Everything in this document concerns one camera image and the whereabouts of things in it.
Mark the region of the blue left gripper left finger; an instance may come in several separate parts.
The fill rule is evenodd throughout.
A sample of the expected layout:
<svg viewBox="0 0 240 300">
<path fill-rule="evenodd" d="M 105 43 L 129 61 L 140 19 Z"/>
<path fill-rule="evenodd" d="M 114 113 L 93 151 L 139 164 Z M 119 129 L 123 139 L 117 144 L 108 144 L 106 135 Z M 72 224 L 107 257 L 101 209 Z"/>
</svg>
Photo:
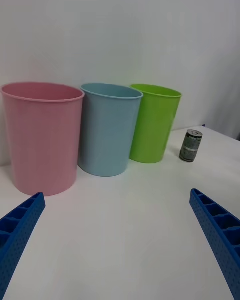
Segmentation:
<svg viewBox="0 0 240 300">
<path fill-rule="evenodd" d="M 0 219 L 0 299 L 45 207 L 44 194 L 38 192 Z"/>
</svg>

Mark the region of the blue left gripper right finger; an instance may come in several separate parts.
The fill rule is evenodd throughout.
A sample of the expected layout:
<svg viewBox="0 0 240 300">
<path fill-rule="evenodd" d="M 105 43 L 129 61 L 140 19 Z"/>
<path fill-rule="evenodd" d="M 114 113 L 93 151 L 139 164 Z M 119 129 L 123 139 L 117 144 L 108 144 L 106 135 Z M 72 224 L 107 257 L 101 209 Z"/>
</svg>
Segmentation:
<svg viewBox="0 0 240 300">
<path fill-rule="evenodd" d="M 240 220 L 197 189 L 189 204 L 235 300 L 240 299 Z"/>
</svg>

